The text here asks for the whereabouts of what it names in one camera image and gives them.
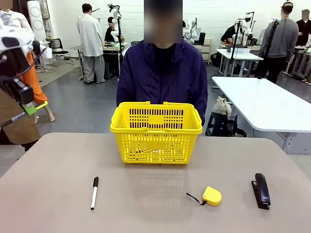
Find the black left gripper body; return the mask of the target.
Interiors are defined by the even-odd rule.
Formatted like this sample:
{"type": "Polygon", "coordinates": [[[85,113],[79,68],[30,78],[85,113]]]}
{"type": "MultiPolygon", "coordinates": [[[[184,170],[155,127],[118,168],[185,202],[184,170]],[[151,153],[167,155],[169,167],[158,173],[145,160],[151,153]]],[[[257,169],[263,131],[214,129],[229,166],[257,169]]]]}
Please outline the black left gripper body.
{"type": "Polygon", "coordinates": [[[0,83],[12,79],[23,81],[23,73],[30,67],[29,62],[21,48],[6,50],[0,54],[0,83]]]}

